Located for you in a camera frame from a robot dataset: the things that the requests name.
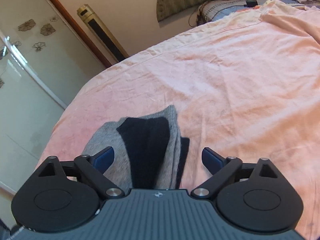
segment pink cloth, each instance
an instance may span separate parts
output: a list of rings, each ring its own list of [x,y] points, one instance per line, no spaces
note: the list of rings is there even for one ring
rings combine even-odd
[[[211,175],[204,147],[244,162],[268,157],[304,203],[297,230],[320,235],[320,10],[278,0],[236,12],[142,51],[91,79],[54,127],[40,159],[72,160],[121,117],[174,104],[190,138],[180,184]]]

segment metal screw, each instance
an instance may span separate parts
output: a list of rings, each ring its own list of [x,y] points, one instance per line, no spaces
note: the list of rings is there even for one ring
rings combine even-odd
[[[122,191],[118,188],[110,188],[106,191],[106,194],[111,197],[117,197],[122,193]]]
[[[207,196],[209,194],[209,190],[207,190],[206,188],[196,188],[193,193],[199,197],[204,197]]]

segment brown wooden door frame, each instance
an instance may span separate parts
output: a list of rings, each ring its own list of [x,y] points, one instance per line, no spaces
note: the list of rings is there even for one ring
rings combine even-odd
[[[55,8],[61,13],[69,25],[75,30],[83,42],[88,46],[88,48],[94,53],[94,55],[101,61],[105,68],[111,67],[111,63],[102,54],[102,52],[96,47],[96,45],[90,40],[90,38],[85,34],[83,29],[77,24],[77,22],[72,18],[68,11],[63,7],[59,0],[49,0]]]

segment orange fabric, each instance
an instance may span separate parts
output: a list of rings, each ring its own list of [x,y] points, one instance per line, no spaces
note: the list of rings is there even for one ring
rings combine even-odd
[[[320,10],[273,0],[175,36],[90,80],[54,128],[40,162],[72,160],[120,117],[174,104],[190,138],[180,187],[210,177],[210,147],[244,162],[268,157],[300,194],[297,231],[320,235]]]

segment gray ribbed panel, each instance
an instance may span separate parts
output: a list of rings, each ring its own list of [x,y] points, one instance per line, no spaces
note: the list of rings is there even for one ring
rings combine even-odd
[[[302,240],[294,231],[275,236],[253,235],[222,220],[208,201],[185,190],[138,190],[108,200],[101,212],[77,229],[57,234],[21,230],[14,240]]]

